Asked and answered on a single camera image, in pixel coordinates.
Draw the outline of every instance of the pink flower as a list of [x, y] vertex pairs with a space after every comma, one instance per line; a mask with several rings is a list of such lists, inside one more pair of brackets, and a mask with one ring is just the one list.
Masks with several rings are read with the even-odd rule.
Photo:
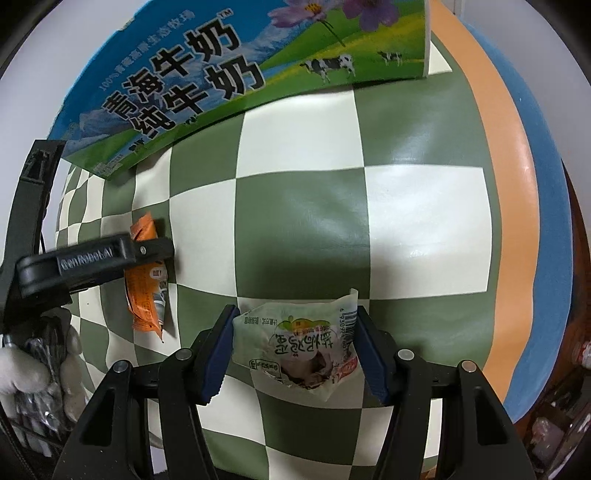
[[340, 5], [342, 0], [284, 0], [287, 7], [276, 8], [268, 13], [271, 23], [279, 28], [291, 28], [304, 20], [323, 22], [326, 12]]
[[345, 0], [343, 12], [348, 19], [359, 17], [359, 28], [375, 32], [379, 25], [390, 27], [398, 21], [398, 8], [391, 0]]

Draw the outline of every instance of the checkered tablecloth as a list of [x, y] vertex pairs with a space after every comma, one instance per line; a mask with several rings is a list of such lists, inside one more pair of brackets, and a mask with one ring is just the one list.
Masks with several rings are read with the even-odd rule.
[[[470, 86], [433, 41], [439, 73], [426, 80], [280, 100], [109, 182], [70, 170], [58, 246], [126, 232], [150, 211], [176, 248], [164, 343], [132, 330], [123, 280], [74, 297], [89, 394], [116, 360], [143, 365], [190, 346], [228, 303], [244, 312], [351, 287], [400, 346], [484, 366], [501, 249], [495, 176]], [[440, 409], [434, 402], [426, 466]], [[158, 404], [149, 411], [158, 437]], [[391, 413], [361, 370], [322, 403], [235, 364], [199, 407], [216, 466], [281, 480], [371, 478]]]

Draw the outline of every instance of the orange wrapper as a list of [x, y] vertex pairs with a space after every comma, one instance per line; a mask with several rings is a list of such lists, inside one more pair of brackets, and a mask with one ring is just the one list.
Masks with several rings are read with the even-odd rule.
[[[154, 220], [146, 213], [131, 227], [135, 241], [158, 238]], [[168, 290], [168, 274], [164, 262], [154, 262], [125, 271], [127, 303], [134, 315], [134, 330], [156, 332], [162, 340], [162, 325]]]

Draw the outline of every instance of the snack packet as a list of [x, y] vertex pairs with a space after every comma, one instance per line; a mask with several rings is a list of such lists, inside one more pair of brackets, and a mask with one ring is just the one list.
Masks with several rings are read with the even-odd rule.
[[[150, 212], [131, 227], [135, 241], [158, 238]], [[156, 332], [162, 340], [162, 325], [168, 291], [168, 272], [164, 262], [154, 262], [125, 271], [129, 310], [134, 315], [134, 330]]]
[[234, 318], [232, 360], [327, 400], [358, 366], [358, 292], [331, 303], [265, 303]]

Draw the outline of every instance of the gloved hand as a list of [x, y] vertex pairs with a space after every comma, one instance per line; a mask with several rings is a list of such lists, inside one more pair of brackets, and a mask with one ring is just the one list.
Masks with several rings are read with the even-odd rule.
[[[63, 390], [63, 405], [66, 416], [73, 422], [80, 417], [86, 406], [86, 394], [82, 387], [82, 373], [76, 355], [82, 351], [80, 338], [70, 326], [66, 338], [67, 356], [60, 367], [60, 381]], [[45, 365], [15, 346], [0, 348], [0, 402], [6, 414], [18, 420], [15, 393], [38, 393], [47, 389], [50, 373]], [[22, 431], [15, 429], [24, 444]], [[39, 441], [29, 442], [35, 450], [46, 453]]]

